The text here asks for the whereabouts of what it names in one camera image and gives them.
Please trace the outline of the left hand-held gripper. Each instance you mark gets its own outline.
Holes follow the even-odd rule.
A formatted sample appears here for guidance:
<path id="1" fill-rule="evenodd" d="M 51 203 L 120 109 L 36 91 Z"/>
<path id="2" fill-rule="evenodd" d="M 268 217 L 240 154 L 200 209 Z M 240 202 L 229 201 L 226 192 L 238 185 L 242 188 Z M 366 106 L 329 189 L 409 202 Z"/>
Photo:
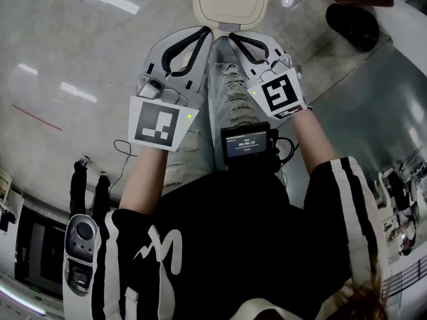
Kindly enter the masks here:
<path id="1" fill-rule="evenodd" d="M 207 26 L 190 27 L 168 35 L 150 49 L 143 66 L 148 74 L 138 77 L 136 95 L 130 98 L 130 143 L 177 150 L 203 104 L 197 91 L 213 38 Z M 189 51 L 185 67 L 173 70 L 172 60 Z"/>

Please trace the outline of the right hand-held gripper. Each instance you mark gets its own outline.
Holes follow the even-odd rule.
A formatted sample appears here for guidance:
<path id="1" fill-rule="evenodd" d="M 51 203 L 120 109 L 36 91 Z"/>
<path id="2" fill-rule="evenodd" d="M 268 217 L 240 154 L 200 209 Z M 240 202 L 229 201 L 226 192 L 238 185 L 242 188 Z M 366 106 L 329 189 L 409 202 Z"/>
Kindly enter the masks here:
<path id="1" fill-rule="evenodd" d="M 240 31 L 229 34 L 229 44 L 248 78 L 249 95 L 268 117 L 287 119 L 310 108 L 302 93 L 301 74 L 272 36 Z"/>

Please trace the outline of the person's left forearm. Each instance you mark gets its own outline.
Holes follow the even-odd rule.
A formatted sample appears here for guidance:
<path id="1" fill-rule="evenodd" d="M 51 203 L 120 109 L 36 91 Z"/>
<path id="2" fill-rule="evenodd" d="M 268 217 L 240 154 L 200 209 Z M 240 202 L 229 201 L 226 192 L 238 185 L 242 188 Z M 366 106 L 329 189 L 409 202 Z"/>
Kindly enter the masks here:
<path id="1" fill-rule="evenodd" d="M 168 151 L 143 146 L 119 204 L 144 215 L 154 212 L 163 190 Z"/>

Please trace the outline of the person's right forearm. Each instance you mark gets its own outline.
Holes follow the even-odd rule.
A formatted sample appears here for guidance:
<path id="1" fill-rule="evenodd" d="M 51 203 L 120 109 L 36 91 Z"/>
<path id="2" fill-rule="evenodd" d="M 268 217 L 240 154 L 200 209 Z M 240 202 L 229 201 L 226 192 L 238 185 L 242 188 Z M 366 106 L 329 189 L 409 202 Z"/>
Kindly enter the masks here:
<path id="1" fill-rule="evenodd" d="M 291 117 L 291 121 L 308 175 L 311 175 L 317 166 L 338 158 L 322 126 L 310 109 L 296 113 Z"/>

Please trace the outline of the light ripped jeans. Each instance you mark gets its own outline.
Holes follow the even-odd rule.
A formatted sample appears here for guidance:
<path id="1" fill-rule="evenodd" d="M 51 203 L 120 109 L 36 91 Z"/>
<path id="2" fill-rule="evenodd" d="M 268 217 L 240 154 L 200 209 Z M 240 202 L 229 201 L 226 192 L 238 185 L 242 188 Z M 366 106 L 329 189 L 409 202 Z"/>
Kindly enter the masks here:
<path id="1" fill-rule="evenodd" d="M 216 39 L 199 90 L 203 104 L 183 144 L 168 155 L 163 195 L 226 169 L 220 130 L 260 121 L 246 81 L 229 39 Z"/>

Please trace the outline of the small black screen device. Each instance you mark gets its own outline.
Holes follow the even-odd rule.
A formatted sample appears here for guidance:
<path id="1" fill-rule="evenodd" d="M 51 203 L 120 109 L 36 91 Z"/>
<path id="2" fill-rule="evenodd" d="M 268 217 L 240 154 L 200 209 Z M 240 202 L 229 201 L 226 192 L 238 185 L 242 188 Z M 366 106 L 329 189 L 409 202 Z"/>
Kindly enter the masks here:
<path id="1" fill-rule="evenodd" d="M 221 128 L 220 136 L 224 163 L 229 167 L 265 163 L 278 152 L 278 130 L 268 122 Z"/>

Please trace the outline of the black bagged waste bin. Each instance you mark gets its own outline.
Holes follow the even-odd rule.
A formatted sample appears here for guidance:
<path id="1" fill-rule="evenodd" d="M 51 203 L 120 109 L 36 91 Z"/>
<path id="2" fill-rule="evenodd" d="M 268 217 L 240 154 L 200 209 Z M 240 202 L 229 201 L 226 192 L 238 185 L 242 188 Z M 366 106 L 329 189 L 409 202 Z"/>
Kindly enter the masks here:
<path id="1" fill-rule="evenodd" d="M 331 4 L 326 10 L 327 24 L 361 52 L 375 48 L 380 36 L 376 18 L 354 6 Z"/>

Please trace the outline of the white square pillar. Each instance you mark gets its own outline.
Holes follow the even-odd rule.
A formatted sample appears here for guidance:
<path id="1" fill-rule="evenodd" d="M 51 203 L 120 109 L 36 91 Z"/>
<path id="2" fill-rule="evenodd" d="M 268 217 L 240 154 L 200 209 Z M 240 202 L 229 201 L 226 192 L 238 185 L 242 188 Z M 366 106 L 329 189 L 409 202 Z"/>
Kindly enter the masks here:
<path id="1" fill-rule="evenodd" d="M 373 7 L 372 11 L 381 30 L 391 36 L 396 47 L 427 42 L 427 16 L 407 0 L 394 0 L 393 7 Z"/>

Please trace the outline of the black white striped shirt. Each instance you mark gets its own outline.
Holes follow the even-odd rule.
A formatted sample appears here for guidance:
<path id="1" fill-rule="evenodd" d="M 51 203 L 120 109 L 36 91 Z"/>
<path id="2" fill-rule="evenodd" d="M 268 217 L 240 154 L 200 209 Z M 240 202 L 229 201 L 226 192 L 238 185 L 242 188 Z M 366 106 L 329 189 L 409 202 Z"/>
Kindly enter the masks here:
<path id="1" fill-rule="evenodd" d="M 164 195 L 153 215 L 107 214 L 93 320 L 347 319 L 333 295 L 387 262 L 379 212 L 352 157 L 317 166 L 304 206 L 275 175 L 215 172 Z"/>

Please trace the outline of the grey hand-held device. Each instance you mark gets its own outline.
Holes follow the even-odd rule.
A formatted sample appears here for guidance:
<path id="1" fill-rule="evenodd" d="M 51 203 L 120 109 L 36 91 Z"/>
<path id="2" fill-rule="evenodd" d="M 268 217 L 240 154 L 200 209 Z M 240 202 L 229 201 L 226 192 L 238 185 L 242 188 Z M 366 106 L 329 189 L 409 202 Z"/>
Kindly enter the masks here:
<path id="1" fill-rule="evenodd" d="M 96 222 L 87 215 L 70 218 L 65 232 L 63 308 L 65 320 L 91 320 L 91 282 Z"/>

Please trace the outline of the black metal railing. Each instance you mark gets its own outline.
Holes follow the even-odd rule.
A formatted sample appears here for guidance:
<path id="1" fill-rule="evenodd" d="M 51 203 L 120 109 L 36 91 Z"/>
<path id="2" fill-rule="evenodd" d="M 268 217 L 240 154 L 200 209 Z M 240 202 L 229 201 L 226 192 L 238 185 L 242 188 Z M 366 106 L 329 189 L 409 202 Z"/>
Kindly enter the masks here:
<path id="1" fill-rule="evenodd" d="M 411 287 L 427 276 L 427 256 L 417 260 L 409 268 L 387 278 L 384 282 L 382 297 L 393 297 Z"/>

